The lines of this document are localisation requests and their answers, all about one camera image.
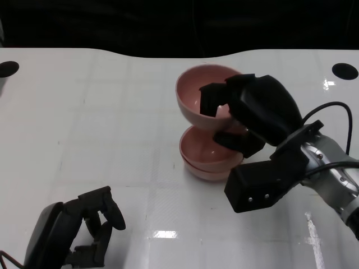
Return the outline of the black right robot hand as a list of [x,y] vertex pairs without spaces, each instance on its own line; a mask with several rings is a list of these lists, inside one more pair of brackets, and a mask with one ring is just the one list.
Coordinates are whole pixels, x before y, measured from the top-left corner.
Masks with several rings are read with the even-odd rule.
[[233,119],[247,131],[235,134],[218,131],[213,140],[249,158],[265,144],[278,146],[302,126],[302,117],[293,97],[269,75],[234,75],[224,83],[211,83],[200,88],[200,114],[214,117],[221,105],[229,106]]

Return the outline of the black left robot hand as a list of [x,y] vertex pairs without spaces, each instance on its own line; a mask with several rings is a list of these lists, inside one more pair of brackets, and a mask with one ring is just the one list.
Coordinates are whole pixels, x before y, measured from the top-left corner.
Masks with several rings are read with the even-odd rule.
[[[86,224],[93,242],[70,250],[82,223]],[[112,230],[125,228],[125,220],[109,186],[66,203],[53,203],[38,218],[27,246],[24,268],[104,267]]]

